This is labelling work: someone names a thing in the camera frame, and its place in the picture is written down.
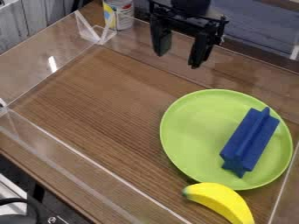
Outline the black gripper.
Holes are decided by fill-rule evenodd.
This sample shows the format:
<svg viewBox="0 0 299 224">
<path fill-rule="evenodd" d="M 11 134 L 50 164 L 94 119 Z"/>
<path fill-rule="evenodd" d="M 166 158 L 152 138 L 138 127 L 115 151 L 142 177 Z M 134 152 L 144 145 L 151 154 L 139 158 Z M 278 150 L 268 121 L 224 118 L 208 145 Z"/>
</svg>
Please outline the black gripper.
<svg viewBox="0 0 299 224">
<path fill-rule="evenodd" d="M 170 19 L 175 30 L 187 35 L 200 31 L 188 58 L 191 68 L 199 68 L 210 57 L 214 44 L 224 42 L 227 16 L 211 7 L 211 0 L 148 0 L 148 3 L 150 13 Z M 172 46 L 172 31 L 159 17 L 151 17 L 151 38 L 154 52 L 162 57 Z"/>
</svg>

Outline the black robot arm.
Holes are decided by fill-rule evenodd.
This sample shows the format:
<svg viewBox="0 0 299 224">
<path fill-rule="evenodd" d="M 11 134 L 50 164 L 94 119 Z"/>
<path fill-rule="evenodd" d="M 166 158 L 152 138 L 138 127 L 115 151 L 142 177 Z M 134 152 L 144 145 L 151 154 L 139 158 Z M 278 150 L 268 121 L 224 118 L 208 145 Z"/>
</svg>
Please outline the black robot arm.
<svg viewBox="0 0 299 224">
<path fill-rule="evenodd" d="M 188 66 L 196 69 L 211 56 L 214 46 L 224 42 L 227 17 L 211 9 L 211 0 L 148 0 L 150 28 L 155 54 L 162 57 L 172 48 L 174 32 L 194 37 Z"/>
</svg>

